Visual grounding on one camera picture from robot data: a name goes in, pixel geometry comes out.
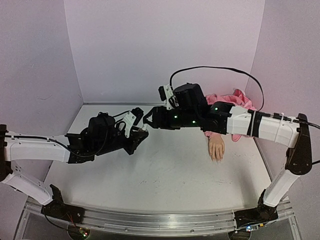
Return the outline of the pink nail polish bottle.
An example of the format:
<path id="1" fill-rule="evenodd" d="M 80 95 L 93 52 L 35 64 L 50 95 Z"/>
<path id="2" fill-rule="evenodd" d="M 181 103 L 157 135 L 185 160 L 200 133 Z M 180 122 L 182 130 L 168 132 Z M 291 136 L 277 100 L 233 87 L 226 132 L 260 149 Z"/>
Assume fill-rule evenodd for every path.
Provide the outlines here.
<path id="1" fill-rule="evenodd" d="M 146 125 L 143 125 L 141 128 L 137 130 L 138 132 L 148 132 L 148 127 Z"/>

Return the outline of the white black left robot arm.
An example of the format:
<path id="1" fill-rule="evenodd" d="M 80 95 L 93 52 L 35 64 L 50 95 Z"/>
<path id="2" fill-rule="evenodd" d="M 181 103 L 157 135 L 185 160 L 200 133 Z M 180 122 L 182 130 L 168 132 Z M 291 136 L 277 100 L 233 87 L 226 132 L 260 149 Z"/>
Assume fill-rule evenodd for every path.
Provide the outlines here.
<path id="1" fill-rule="evenodd" d="M 144 112 L 136 107 L 122 113 L 117 120 L 100 112 L 89 120 L 81 133 L 58 137 L 21 135 L 0 126 L 0 181 L 41 204 L 46 217 L 81 224 L 85 209 L 64 202 L 61 190 L 24 173 L 20 160 L 49 160 L 66 164 L 92 162 L 97 156 L 120 149 L 132 155 L 149 133 L 137 125 Z"/>

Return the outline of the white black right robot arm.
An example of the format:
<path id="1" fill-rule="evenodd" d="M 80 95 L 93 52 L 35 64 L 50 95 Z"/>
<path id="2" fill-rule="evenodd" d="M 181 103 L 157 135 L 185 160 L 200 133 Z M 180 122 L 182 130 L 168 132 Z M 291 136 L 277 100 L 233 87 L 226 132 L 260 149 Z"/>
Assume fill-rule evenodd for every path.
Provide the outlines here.
<path id="1" fill-rule="evenodd" d="M 199 127 L 203 132 L 260 138 L 287 147 L 286 163 L 260 195 L 257 207 L 234 213 L 237 229 L 276 220 L 277 206 L 283 196 L 313 166 L 309 131 L 312 124 L 306 115 L 300 113 L 297 117 L 287 117 L 222 101 L 208 104 L 197 83 L 186 83 L 176 89 L 164 85 L 158 91 L 166 106 L 153 107 L 143 117 L 143 124 L 154 129 Z"/>

